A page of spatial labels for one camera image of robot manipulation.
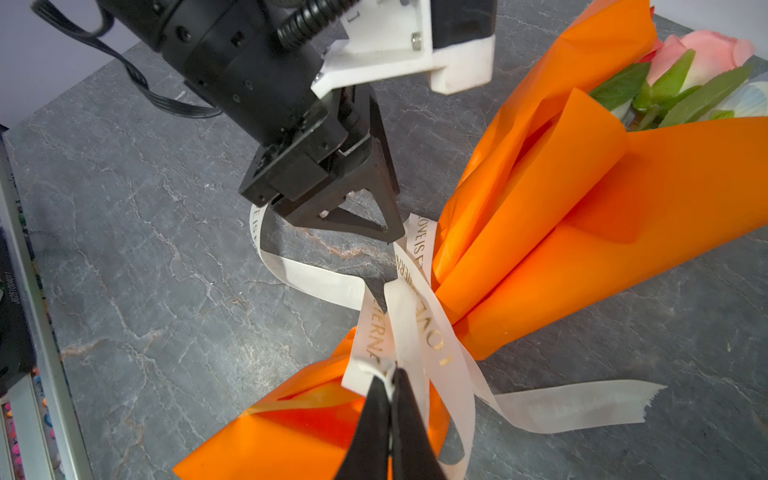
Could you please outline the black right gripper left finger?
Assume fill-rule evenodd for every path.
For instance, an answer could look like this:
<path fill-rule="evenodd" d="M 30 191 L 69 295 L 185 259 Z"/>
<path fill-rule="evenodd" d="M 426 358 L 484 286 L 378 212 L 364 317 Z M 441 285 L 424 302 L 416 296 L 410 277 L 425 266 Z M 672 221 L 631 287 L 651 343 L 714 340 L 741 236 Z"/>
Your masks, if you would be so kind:
<path fill-rule="evenodd" d="M 385 382 L 374 378 L 353 440 L 335 480 L 387 480 L 391 403 Z"/>

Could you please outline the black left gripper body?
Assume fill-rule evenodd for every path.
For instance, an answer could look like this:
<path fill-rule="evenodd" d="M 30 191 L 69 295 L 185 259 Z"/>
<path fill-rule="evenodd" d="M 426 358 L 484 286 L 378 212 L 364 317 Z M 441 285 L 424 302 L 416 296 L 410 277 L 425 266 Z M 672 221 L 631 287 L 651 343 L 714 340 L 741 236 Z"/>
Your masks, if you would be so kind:
<path fill-rule="evenodd" d="M 348 134 L 311 90 L 322 65 L 308 42 L 350 1 L 102 1 L 112 14 L 263 148 L 242 195 L 305 200 L 352 165 Z"/>

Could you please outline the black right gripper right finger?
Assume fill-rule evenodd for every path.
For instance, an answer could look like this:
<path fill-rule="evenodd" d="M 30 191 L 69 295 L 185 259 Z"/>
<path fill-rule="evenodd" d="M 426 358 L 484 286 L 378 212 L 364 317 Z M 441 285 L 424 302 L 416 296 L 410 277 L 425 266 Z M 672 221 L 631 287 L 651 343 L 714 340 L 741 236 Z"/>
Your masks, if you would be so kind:
<path fill-rule="evenodd" d="M 446 480 L 431 448 L 407 372 L 397 368 L 391 400 L 394 480 Z"/>

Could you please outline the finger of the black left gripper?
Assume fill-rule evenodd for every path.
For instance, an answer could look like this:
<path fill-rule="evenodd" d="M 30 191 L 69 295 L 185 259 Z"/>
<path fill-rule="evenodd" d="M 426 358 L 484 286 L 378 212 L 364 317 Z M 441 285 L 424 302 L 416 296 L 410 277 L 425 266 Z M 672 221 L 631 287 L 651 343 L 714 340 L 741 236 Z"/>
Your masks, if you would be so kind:
<path fill-rule="evenodd" d="M 391 159 L 383 152 L 332 160 L 330 179 L 297 201 L 273 202 L 295 227 L 349 233 L 392 243 L 404 235 Z"/>
<path fill-rule="evenodd" d="M 389 148 L 389 142 L 387 139 L 384 122 L 375 91 L 370 84 L 362 84 L 355 87 L 355 95 L 366 95 L 368 97 L 370 110 L 370 134 L 372 137 L 375 137 L 381 144 L 390 183 L 392 185 L 395 196 L 398 196 L 400 194 L 400 186 L 396 176 L 395 166 Z"/>

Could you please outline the cream printed ribbon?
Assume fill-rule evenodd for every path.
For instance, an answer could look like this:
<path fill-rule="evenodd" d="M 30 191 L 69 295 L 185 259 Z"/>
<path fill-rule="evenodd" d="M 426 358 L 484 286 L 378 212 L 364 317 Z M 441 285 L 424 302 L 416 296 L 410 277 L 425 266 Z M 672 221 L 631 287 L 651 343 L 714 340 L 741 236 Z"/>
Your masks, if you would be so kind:
<path fill-rule="evenodd" d="M 384 287 L 379 305 L 363 279 L 291 260 L 269 252 L 260 257 L 281 282 L 320 300 L 358 312 L 351 358 L 342 386 L 367 397 L 374 378 L 385 382 L 390 403 L 397 368 L 407 372 L 427 430 L 429 396 L 436 393 L 454 423 L 463 448 L 453 464 L 437 458 L 446 479 L 466 475 L 471 458 L 476 402 L 482 401 L 512 426 L 535 434 L 555 434 L 611 425 L 636 424 L 659 392 L 656 383 L 598 381 L 494 394 L 466 348 L 457 339 L 431 288 L 431 256 L 436 223 L 411 215 L 395 241 L 398 269 Z"/>

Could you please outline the orange yellow wrapping paper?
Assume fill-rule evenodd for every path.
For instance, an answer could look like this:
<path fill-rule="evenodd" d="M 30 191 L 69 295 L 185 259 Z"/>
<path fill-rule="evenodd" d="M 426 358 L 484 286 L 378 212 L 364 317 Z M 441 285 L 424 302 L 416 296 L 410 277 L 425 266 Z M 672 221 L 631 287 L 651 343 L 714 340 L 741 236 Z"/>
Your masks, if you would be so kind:
<path fill-rule="evenodd" d="M 499 110 L 436 223 L 431 288 L 478 361 L 767 223 L 767 115 L 711 120 L 750 59 L 672 97 L 647 83 L 646 1 L 596 1 Z M 334 479 L 365 397 L 357 325 L 175 466 L 182 479 Z M 438 458 L 455 428 L 436 393 Z"/>

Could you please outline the cream fake rose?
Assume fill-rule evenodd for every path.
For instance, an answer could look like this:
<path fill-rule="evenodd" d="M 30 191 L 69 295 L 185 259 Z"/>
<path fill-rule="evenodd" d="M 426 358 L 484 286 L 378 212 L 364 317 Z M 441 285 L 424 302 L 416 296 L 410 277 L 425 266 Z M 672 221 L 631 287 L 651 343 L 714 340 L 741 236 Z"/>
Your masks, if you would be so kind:
<path fill-rule="evenodd" d="M 698 30 L 670 35 L 651 59 L 647 83 L 658 97 L 672 97 L 743 66 L 755 53 L 750 40 Z"/>

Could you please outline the white fake rose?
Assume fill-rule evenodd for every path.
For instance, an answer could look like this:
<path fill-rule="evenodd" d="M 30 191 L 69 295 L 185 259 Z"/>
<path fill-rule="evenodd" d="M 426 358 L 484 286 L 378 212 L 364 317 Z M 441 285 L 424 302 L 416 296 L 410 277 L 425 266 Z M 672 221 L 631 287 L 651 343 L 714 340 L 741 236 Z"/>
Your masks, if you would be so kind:
<path fill-rule="evenodd" d="M 767 82 L 755 81 L 737 88 L 711 112 L 710 119 L 765 117 L 767 115 Z"/>

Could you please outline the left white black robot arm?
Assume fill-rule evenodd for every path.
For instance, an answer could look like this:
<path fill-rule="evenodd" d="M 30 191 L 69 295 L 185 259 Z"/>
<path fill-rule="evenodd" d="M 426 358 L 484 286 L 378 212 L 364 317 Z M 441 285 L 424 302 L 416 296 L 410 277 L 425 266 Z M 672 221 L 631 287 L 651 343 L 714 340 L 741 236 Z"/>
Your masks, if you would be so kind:
<path fill-rule="evenodd" d="M 399 191 L 378 103 L 367 84 L 316 94 L 321 60 L 310 41 L 347 1 L 101 1 L 87 31 L 49 1 L 32 11 L 66 36 L 103 53 L 122 23 L 176 70 L 200 98 L 153 92 L 132 63 L 125 70 L 156 108 L 190 119 L 224 115 L 258 142 L 239 188 L 297 227 L 393 242 L 404 233 Z"/>

